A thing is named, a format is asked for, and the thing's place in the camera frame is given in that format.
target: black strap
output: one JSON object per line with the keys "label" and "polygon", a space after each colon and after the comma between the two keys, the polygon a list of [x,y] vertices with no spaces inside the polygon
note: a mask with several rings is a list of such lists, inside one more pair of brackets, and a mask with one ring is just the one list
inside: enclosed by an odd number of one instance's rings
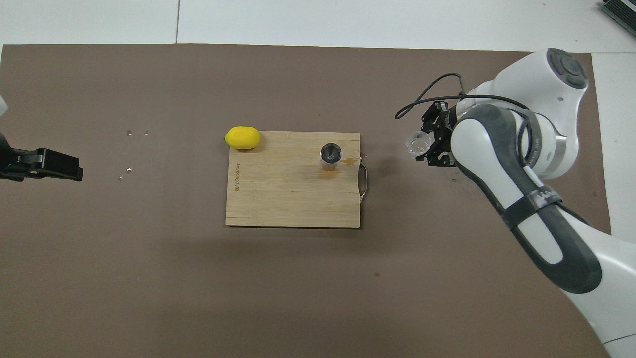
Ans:
{"label": "black strap", "polygon": [[528,195],[508,207],[501,214],[501,219],[503,219],[508,229],[512,229],[525,219],[533,216],[537,210],[557,201],[563,201],[563,199],[551,187],[544,185],[537,188],[537,190],[529,192]]}

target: bamboo board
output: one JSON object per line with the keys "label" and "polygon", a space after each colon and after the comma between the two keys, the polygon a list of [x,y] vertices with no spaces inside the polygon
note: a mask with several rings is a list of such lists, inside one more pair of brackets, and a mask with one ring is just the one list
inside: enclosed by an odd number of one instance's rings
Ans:
{"label": "bamboo board", "polygon": [[[252,150],[230,148],[225,224],[272,227],[360,227],[359,133],[261,131]],[[321,167],[333,142],[343,157]]]}

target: transparent plastic cup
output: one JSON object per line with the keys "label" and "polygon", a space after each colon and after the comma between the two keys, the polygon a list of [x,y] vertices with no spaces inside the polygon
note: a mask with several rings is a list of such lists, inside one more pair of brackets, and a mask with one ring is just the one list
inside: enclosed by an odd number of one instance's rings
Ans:
{"label": "transparent plastic cup", "polygon": [[414,157],[417,157],[418,155],[426,153],[434,142],[435,137],[433,136],[433,133],[417,131],[406,139],[405,144],[408,152]]}

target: brown table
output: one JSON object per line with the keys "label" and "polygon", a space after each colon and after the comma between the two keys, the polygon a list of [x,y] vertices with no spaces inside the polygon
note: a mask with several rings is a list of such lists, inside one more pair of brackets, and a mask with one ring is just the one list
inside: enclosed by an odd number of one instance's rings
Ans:
{"label": "brown table", "polygon": [[[477,186],[406,153],[425,107],[392,119],[441,73],[473,88],[524,55],[5,46],[0,131],[79,157],[85,177],[0,183],[0,355],[603,356]],[[234,125],[361,133],[362,228],[226,227]],[[579,137],[550,185],[609,232],[593,80]]]}

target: yellow lemon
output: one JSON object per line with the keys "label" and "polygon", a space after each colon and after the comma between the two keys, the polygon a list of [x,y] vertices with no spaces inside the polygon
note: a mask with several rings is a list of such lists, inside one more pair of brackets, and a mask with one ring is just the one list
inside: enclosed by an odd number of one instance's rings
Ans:
{"label": "yellow lemon", "polygon": [[261,134],[254,127],[232,127],[225,134],[225,143],[234,149],[252,149],[261,143]]}

